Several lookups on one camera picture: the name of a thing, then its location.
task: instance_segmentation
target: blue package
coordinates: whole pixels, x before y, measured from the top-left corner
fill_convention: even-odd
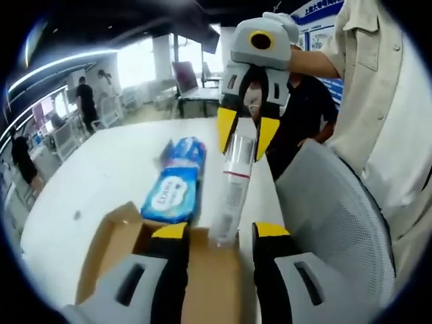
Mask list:
[[[141,208],[145,219],[163,223],[181,223],[193,216],[196,205],[198,169],[169,167],[164,169]]]
[[[203,172],[206,148],[196,137],[182,138],[171,152],[167,167],[197,167]]]

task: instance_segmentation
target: white table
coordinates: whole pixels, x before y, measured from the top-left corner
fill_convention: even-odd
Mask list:
[[[241,119],[238,133],[254,137],[252,120]],[[217,212],[219,201],[214,190],[221,188],[225,161],[218,149],[215,118],[155,121],[102,130],[49,180],[28,216],[21,246],[32,277],[54,305],[74,303],[82,264],[103,216],[130,200],[139,210],[159,175],[154,158],[170,138],[177,141],[185,136],[196,136],[207,146],[198,226],[209,227]],[[76,211],[81,212],[78,220],[74,220]],[[253,221],[283,225],[265,157],[254,164],[240,222],[240,250],[248,268],[243,278],[244,293],[252,299],[255,296],[249,304],[257,307],[252,276]]]

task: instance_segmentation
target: white chair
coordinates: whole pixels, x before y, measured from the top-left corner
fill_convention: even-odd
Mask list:
[[[53,133],[55,144],[55,154],[64,163],[66,159],[80,146],[80,142],[75,137],[73,121],[68,121],[60,129]]]
[[[389,232],[350,168],[330,148],[308,140],[276,189],[285,226],[299,249],[336,270],[372,309],[386,307],[395,279]]]
[[[116,110],[116,104],[115,97],[107,97],[101,100],[99,119],[92,121],[92,127],[94,130],[99,130],[100,126],[110,128],[112,125],[120,123],[120,116]]]

